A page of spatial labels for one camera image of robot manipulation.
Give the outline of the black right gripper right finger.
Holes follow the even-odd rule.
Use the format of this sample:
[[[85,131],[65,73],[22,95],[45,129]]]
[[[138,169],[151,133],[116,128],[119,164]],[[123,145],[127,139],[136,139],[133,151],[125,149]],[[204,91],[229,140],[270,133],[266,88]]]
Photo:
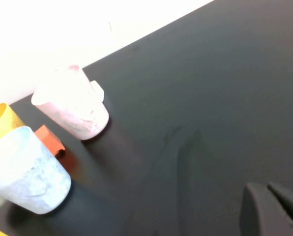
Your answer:
[[[293,191],[278,183],[273,182],[270,182],[267,187],[271,191],[271,193],[278,199],[288,215],[293,219]]]

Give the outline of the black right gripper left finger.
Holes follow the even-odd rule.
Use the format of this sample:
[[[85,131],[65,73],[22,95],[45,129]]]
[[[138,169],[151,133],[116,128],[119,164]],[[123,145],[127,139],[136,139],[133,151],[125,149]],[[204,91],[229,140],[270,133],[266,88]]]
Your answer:
[[[293,236],[293,219],[267,186],[245,185],[239,218],[242,236]]]

